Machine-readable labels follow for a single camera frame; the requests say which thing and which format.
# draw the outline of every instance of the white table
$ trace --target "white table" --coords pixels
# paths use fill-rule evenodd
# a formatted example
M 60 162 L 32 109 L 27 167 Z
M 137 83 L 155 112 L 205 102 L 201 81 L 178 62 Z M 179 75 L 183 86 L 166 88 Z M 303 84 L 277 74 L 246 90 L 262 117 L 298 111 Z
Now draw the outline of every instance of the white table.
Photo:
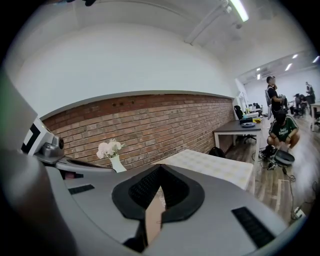
M 316 102 L 314 104 L 310 104 L 311 106 L 311 116 L 312 116 L 312 131 L 315 131 L 315 112 L 314 112 L 314 108 L 317 109 L 320 108 L 320 102 Z
M 246 190 L 253 164 L 221 158 L 186 149 L 153 164 L 177 166 L 231 182 Z
M 258 112 L 254 112 L 254 113 L 246 114 L 246 116 L 248 118 L 258 118 L 259 117 L 259 113 Z
M 256 112 L 256 111 L 259 111 L 259 110 L 261 110 L 261 108 L 251 109 L 251 110 L 250 110 L 250 113 L 251 113 L 251 112 Z

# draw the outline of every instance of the man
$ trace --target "man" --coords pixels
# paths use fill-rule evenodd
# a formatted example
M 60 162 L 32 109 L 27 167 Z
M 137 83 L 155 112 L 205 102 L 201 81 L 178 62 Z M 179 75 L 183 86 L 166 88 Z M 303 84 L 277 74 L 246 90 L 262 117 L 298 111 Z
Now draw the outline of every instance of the man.
M 311 103 L 310 104 L 313 104 L 316 102 L 316 95 L 315 95 L 315 91 L 312 87 L 311 84 L 308 84 L 308 82 L 305 82 L 305 85 L 306 85 L 306 93 L 310 96 L 311 98 Z
M 278 111 L 281 109 L 282 106 L 282 98 L 278 98 L 278 94 L 276 90 L 278 87 L 276 86 L 276 78 L 274 76 L 268 76 L 266 78 L 267 86 L 267 93 L 269 98 L 271 99 L 271 111 L 274 117 L 276 117 Z
M 280 142 L 284 142 L 286 145 L 290 145 L 288 149 L 292 149 L 300 139 L 298 129 L 294 119 L 286 115 L 283 110 L 280 110 L 270 127 L 269 137 L 266 142 L 268 145 L 276 147 L 280 145 Z
M 308 84 L 308 82 L 305 82 L 305 85 L 306 85 L 306 93 L 308 94 L 308 96 L 306 97 L 306 100 L 310 107 L 310 116 L 312 116 L 311 114 L 312 107 L 310 106 L 310 104 L 316 103 L 316 95 L 311 84 Z
M 262 116 L 262 111 L 260 109 L 260 105 L 258 103 L 253 103 L 253 110 L 257 110 L 255 112 L 258 112 L 259 117 Z
M 302 115 L 304 115 L 306 112 L 307 105 L 308 105 L 307 99 L 303 94 L 300 94 L 299 98 L 300 98 L 300 106 L 301 106 L 301 110 L 302 110 Z
M 300 104 L 301 104 L 301 98 L 300 98 L 300 94 L 297 93 L 296 95 L 294 95 L 294 103 L 295 103 L 295 110 L 294 110 L 294 116 L 300 116 L 299 115 L 299 111 L 300 111 Z

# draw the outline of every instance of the black backpack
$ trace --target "black backpack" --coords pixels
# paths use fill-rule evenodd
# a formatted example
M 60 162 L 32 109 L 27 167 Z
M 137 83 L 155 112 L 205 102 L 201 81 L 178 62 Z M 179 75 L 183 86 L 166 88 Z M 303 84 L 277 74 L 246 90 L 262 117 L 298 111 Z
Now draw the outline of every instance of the black backpack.
M 214 146 L 213 148 L 211 148 L 210 152 L 209 152 L 210 156 L 214 156 L 214 157 L 219 157 L 219 158 L 226 158 L 225 153 L 222 151 L 221 148 L 218 148 L 216 146 Z

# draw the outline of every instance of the black shirt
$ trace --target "black shirt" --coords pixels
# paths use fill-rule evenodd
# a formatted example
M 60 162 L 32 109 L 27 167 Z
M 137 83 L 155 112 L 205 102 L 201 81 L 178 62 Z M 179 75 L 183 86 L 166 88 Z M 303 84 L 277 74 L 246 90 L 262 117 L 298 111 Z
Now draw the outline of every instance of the black shirt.
M 268 90 L 268 95 L 271 99 L 271 107 L 273 110 L 275 111 L 279 111 L 281 109 L 281 103 L 280 102 L 275 102 L 273 99 L 273 96 L 276 96 L 278 98 L 278 94 L 276 92 L 276 90 L 272 87 L 272 86 L 268 86 L 267 88 Z

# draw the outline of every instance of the white wall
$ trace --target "white wall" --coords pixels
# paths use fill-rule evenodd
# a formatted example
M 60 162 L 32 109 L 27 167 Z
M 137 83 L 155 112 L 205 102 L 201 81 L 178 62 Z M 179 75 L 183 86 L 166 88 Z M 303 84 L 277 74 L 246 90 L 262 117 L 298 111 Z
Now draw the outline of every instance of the white wall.
M 219 56 L 231 79 L 261 65 L 300 51 L 312 49 L 309 38 L 286 14 L 271 20 L 249 20 L 240 29 L 242 40 L 233 41 Z
M 233 98 L 221 63 L 171 32 L 104 24 L 60 38 L 28 58 L 15 87 L 38 113 L 129 94 L 195 93 Z
M 242 109 L 242 112 L 246 111 L 246 105 L 248 106 L 249 104 L 249 97 L 247 94 L 247 90 L 242 82 L 240 82 L 237 78 L 235 79 L 235 84 L 238 89 L 238 98 L 239 98 L 239 103 L 240 107 Z
M 315 92 L 315 100 L 320 101 L 320 71 L 317 68 L 276 77 L 275 83 L 278 87 L 276 91 L 278 94 L 285 95 L 290 102 L 294 99 L 295 94 L 307 96 L 306 82 L 312 85 Z M 250 104 L 259 103 L 260 106 L 263 105 L 263 112 L 268 113 L 265 97 L 265 90 L 267 89 L 266 79 L 250 82 L 245 85 L 245 89 Z

